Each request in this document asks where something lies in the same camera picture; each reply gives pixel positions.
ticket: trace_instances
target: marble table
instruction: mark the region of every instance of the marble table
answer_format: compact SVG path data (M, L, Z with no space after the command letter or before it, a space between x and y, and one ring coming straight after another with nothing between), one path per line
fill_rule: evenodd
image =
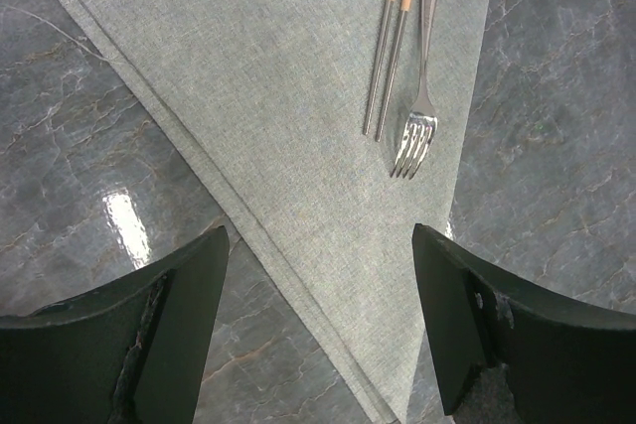
M635 26L636 0L490 0L450 222L482 257L631 313ZM1 314L107 283L224 224L233 250L195 420L368 422L57 0L0 0L0 108ZM433 375L424 340L410 423L447 420Z

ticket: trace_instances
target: chopstick with wooden handle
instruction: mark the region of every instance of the chopstick with wooden handle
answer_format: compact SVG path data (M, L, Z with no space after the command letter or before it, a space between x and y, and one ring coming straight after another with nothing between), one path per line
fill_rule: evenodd
M401 38L404 35L404 24L406 23L406 14L410 9L411 0L401 0L399 7L399 17L397 18L396 41L391 51L391 60L389 61L389 76L387 78L387 86L385 87L385 97L380 110L380 121L378 122L378 130L376 131L376 141L382 138L382 132L387 119L387 108L391 99L391 90L394 87L394 79L396 78L396 69L398 68L399 48L401 47Z
M371 124L371 114L374 110L374 102L376 101L376 92L378 91L378 80L380 77L380 68L382 60L385 57L385 49L387 47L387 37L389 36L389 19L391 18L391 10L395 0L385 0L385 10L382 14L382 23L380 26L380 35L378 36L378 45L376 46L376 59L374 60L374 71L371 77L371 89L369 90L369 100L367 102L367 114L365 116L365 125L363 134L369 133L369 125Z

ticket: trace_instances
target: black plastic part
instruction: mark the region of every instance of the black plastic part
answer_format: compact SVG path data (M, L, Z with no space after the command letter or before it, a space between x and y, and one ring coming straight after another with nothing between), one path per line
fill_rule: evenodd
M636 422L636 316L546 290L431 227L417 225L412 244L445 414L502 362L527 423Z
M28 317L0 317L0 423L190 423L226 231Z

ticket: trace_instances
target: gray cloth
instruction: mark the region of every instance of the gray cloth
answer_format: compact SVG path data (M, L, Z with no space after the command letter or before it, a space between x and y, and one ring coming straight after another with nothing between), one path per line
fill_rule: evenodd
M404 421L423 320L410 235L444 230L488 0L439 0L439 118L389 178L417 89L416 2L386 140L361 134L383 0L61 0L228 213L374 422Z

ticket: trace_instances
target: silver fork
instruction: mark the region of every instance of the silver fork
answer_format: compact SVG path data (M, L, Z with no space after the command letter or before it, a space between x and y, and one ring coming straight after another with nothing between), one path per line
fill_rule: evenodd
M419 66L419 92L415 103L410 108L408 119L401 137L401 144L397 152L396 164L391 171L391 177L408 176L413 179L419 169L430 143L437 131L437 116L435 108L428 98L426 86L426 61L430 46L430 32L433 23L433 14L437 0L421 0L420 5L420 66Z

